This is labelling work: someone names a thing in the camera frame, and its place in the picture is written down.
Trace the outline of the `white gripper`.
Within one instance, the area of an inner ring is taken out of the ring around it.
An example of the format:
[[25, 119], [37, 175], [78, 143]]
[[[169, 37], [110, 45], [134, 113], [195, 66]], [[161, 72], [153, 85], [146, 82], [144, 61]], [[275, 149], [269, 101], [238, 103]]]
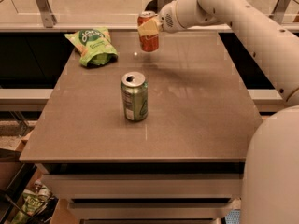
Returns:
[[179, 24], [177, 18], [176, 2], [172, 1], [165, 5], [159, 12], [158, 17], [149, 19], [142, 23], [137, 31], [140, 36], [157, 35], [161, 29], [168, 33], [182, 31], [183, 27]]

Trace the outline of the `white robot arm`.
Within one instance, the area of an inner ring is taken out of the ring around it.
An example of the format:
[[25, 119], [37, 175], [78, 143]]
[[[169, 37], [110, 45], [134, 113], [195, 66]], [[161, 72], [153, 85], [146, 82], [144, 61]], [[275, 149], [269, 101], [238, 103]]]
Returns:
[[299, 38], [247, 0], [175, 0], [138, 26], [141, 35], [224, 23], [284, 108], [252, 136], [242, 181], [240, 224], [299, 224]]

